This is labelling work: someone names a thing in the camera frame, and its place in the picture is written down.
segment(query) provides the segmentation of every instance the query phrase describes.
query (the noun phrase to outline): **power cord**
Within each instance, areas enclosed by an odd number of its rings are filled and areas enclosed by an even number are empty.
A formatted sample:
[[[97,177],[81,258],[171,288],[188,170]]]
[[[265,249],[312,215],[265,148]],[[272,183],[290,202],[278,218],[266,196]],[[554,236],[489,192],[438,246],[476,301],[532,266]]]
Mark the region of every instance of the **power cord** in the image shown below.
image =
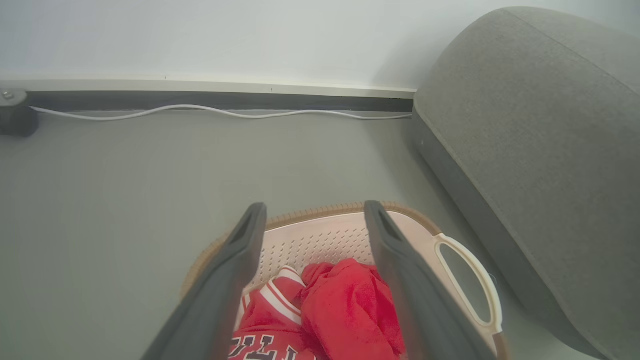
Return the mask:
[[[411,117],[411,114],[388,116],[388,117],[366,117],[366,116],[358,116],[358,115],[352,115],[352,114],[347,114],[347,113],[341,113],[339,111],[327,111],[327,110],[300,110],[300,111],[288,111],[288,112],[285,112],[285,113],[275,113],[275,114],[267,114],[267,115],[244,115],[244,114],[232,113],[230,111],[225,111],[225,110],[220,110],[220,109],[210,108],[208,106],[200,106],[200,105],[168,105],[168,106],[162,106],[160,108],[151,109],[151,110],[147,110],[147,111],[142,111],[142,112],[135,113],[135,114],[130,114],[130,115],[122,115],[122,116],[114,116],[114,117],[93,117],[93,116],[84,116],[84,115],[63,113],[63,112],[60,112],[60,111],[53,111],[53,110],[48,110],[48,109],[43,109],[43,108],[37,108],[35,106],[32,106],[31,108],[34,109],[37,112],[40,112],[40,113],[47,113],[47,114],[57,115],[57,116],[61,116],[61,117],[70,117],[70,118],[73,118],[73,119],[91,120],[91,121],[127,120],[127,119],[133,119],[133,118],[136,118],[136,117],[142,117],[142,116],[146,116],[146,115],[151,115],[151,114],[157,113],[159,111],[174,110],[174,109],[206,110],[206,111],[212,111],[214,113],[228,115],[228,116],[231,116],[231,117],[239,117],[241,119],[269,119],[269,118],[272,118],[272,117],[284,117],[284,116],[301,115],[301,114],[337,115],[337,116],[341,116],[341,117],[347,117],[347,118],[358,119],[358,120],[393,120],[393,119],[407,119],[407,118]]]

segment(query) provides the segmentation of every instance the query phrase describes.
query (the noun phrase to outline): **jersey lettering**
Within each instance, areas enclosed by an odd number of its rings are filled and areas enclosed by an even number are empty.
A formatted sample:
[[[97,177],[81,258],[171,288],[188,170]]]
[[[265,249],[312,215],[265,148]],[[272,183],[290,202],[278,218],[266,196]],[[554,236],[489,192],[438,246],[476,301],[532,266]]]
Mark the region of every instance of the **jersey lettering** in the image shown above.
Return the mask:
[[[297,351],[293,350],[291,345],[287,347],[287,360],[296,360]]]
[[[255,336],[245,336],[243,338],[233,338],[233,339],[231,339],[231,345],[235,345],[237,347],[233,351],[231,351],[231,354],[229,354],[228,358],[231,359],[232,357],[236,357],[236,356],[240,355],[242,350],[244,350],[245,348],[250,347],[251,345],[253,345],[253,341],[254,340],[255,340]]]
[[[278,357],[277,350],[267,350],[267,347],[273,344],[275,341],[275,336],[273,335],[262,335],[260,339],[260,350],[249,352],[244,356],[244,360],[276,360]],[[233,338],[231,339],[231,345],[233,350],[229,354],[229,359],[232,357],[236,357],[241,355],[245,349],[252,346],[255,343],[255,335],[247,335],[242,338]],[[296,360],[296,356],[298,352],[289,345],[287,347],[287,357],[282,360]]]
[[[265,352],[267,346],[271,345],[273,340],[274,337],[271,335],[262,335],[262,339],[260,340],[262,348],[258,351],[250,352],[244,357],[244,360],[274,360],[278,355],[276,350]]]

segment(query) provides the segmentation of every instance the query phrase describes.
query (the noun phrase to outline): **baseboard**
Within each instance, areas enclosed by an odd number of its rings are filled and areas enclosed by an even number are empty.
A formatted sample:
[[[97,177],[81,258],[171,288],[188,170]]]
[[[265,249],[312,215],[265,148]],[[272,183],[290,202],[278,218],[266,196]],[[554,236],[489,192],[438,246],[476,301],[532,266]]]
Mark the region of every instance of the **baseboard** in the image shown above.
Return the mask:
[[[415,89],[385,88],[316,83],[250,83],[242,81],[213,81],[202,78],[42,78],[0,79],[0,88],[23,89],[28,92],[64,91],[139,91],[139,92],[225,92],[246,94],[318,95],[334,97],[373,97],[384,99],[413,99]]]
[[[176,91],[28,92],[28,104],[56,111],[149,110],[192,104],[223,110],[351,110],[408,113],[411,99]]]

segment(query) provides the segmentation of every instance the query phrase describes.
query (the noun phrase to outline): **white wall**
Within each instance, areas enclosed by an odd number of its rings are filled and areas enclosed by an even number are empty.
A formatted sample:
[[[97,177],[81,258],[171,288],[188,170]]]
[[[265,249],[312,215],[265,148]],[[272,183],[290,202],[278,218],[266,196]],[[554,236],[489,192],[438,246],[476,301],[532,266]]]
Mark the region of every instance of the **white wall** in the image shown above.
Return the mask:
[[[405,94],[460,31],[505,6],[640,37],[639,0],[3,0],[0,86]],[[130,81],[141,79],[159,82]]]

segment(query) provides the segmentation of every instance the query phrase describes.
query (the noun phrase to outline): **red fabric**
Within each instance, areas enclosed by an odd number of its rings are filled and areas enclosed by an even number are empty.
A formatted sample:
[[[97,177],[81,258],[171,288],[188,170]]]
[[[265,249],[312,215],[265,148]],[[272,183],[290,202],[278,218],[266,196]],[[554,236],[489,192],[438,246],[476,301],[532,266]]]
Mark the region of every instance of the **red fabric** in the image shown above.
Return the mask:
[[[314,264],[302,279],[302,326],[330,359],[399,359],[405,353],[391,291],[375,266],[354,259]]]
[[[244,315],[234,332],[229,359],[233,360],[316,360],[323,351],[315,337],[300,325],[300,294],[304,285],[286,277],[276,277],[262,289],[241,300]]]

